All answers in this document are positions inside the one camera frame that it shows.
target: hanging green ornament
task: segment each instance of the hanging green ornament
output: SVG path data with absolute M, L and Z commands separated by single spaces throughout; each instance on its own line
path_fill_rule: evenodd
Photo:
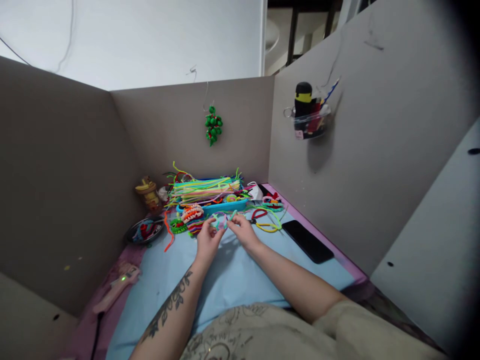
M 205 126 L 208 128 L 205 137 L 207 140 L 210 140 L 210 146 L 212 146 L 217 141 L 217 135 L 222 133 L 221 127 L 224 123 L 222 122 L 222 118 L 215 114 L 215 106 L 210 106 L 208 111 L 210 114 L 205 116 Z

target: blue work surface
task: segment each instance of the blue work surface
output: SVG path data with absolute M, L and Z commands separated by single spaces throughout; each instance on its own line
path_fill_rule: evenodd
M 262 217 L 261 222 L 270 223 L 267 219 Z M 282 223 L 291 220 L 293 217 L 287 213 Z M 253 228 L 263 243 L 336 289 L 343 290 L 354 283 L 352 275 L 336 259 L 322 264 L 313 263 L 283 230 L 267 233 L 256 226 Z M 143 255 L 140 266 L 142 275 L 128 295 L 108 347 L 107 360 L 129 358 L 147 325 L 194 261 L 197 243 L 188 233 L 176 235 L 175 242 L 164 252 L 170 239 L 171 236 L 164 231 Z M 203 283 L 192 333 L 201 332 L 227 309 L 255 302 L 283 308 L 289 306 L 262 269 L 245 252 L 235 234 L 228 229 Z

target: small bowl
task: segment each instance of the small bowl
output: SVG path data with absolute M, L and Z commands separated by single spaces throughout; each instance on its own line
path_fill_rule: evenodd
M 150 235 L 148 238 L 142 240 L 142 241 L 134 241 L 134 235 L 137 232 L 137 227 L 145 220 L 152 220 L 154 223 L 157 225 L 160 225 L 160 230 L 157 232 L 153 233 Z M 150 244 L 152 241 L 154 241 L 156 238 L 159 237 L 159 235 L 162 233 L 163 229 L 165 227 L 164 223 L 164 217 L 163 216 L 148 216 L 136 224 L 132 225 L 127 232 L 125 233 L 125 240 L 129 244 L 134 244 L 134 245 L 147 245 Z

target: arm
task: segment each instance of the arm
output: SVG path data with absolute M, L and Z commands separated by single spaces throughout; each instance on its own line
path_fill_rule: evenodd
M 288 303 L 309 323 L 325 315 L 336 303 L 348 300 L 320 277 L 263 244 L 244 216 L 236 215 L 228 227 Z
M 209 219 L 197 237 L 195 260 L 147 326 L 130 360 L 179 359 L 189 339 L 205 275 L 217 253 L 225 229 Z

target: forearm tattoo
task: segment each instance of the forearm tattoo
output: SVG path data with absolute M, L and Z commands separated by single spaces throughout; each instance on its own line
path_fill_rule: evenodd
M 190 269 L 188 269 L 185 275 L 181 278 L 178 285 L 173 289 L 170 296 L 165 300 L 163 305 L 160 307 L 160 310 L 151 320 L 150 324 L 146 327 L 143 336 L 141 337 L 141 342 L 143 343 L 148 337 L 153 338 L 157 331 L 159 331 L 159 322 L 161 319 L 161 326 L 165 325 L 167 321 L 168 312 L 172 310 L 173 304 L 175 303 L 175 310 L 177 310 L 180 304 L 184 303 L 184 298 L 182 293 L 185 291 L 185 288 L 190 285 L 189 277 L 192 275 Z

